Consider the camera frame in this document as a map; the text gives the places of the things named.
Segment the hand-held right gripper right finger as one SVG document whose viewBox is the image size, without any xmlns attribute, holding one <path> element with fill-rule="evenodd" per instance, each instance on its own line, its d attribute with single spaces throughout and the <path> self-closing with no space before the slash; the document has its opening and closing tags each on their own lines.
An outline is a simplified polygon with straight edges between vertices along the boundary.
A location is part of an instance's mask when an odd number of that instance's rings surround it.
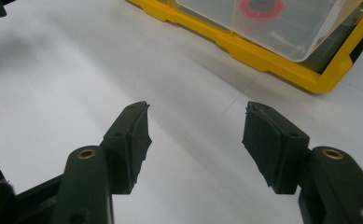
<svg viewBox="0 0 363 224">
<path fill-rule="evenodd" d="M 247 104 L 243 145 L 276 194 L 294 194 L 310 137 L 268 105 Z"/>
</svg>

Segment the clear plastic drawer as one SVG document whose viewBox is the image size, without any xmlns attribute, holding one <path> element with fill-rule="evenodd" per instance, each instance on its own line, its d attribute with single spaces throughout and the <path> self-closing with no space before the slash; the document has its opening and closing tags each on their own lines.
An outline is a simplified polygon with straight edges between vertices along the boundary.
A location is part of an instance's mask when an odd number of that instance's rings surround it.
<svg viewBox="0 0 363 224">
<path fill-rule="evenodd" d="M 291 62 L 306 60 L 361 5 L 363 0 L 282 0 L 270 21 L 253 21 L 240 10 L 242 0 L 175 0 L 206 18 Z"/>
</svg>

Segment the red round disc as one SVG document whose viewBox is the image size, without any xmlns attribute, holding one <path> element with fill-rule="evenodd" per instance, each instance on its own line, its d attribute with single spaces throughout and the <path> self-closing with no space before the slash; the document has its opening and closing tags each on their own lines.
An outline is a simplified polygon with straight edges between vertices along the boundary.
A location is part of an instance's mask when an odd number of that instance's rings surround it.
<svg viewBox="0 0 363 224">
<path fill-rule="evenodd" d="M 242 0 L 240 10 L 253 21 L 270 21 L 284 9 L 282 0 Z"/>
</svg>

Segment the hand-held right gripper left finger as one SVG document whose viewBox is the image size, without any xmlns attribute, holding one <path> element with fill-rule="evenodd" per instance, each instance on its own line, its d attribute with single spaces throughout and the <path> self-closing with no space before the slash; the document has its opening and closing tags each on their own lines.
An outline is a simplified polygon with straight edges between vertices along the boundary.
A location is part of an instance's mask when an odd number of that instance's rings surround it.
<svg viewBox="0 0 363 224">
<path fill-rule="evenodd" d="M 130 194 L 152 143 L 146 101 L 127 105 L 105 133 L 101 147 L 107 155 L 110 192 Z"/>
</svg>

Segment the yellow black organizer cabinet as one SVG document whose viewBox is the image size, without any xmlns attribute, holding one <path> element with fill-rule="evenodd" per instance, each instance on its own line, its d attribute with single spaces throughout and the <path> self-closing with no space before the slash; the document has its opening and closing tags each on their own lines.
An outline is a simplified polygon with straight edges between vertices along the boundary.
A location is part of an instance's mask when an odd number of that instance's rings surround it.
<svg viewBox="0 0 363 224">
<path fill-rule="evenodd" d="M 175 0 L 127 0 L 146 14 L 202 35 L 234 59 L 273 73 L 312 93 L 325 93 L 342 80 L 363 50 L 363 2 L 302 62 L 275 54 L 181 7 Z"/>
</svg>

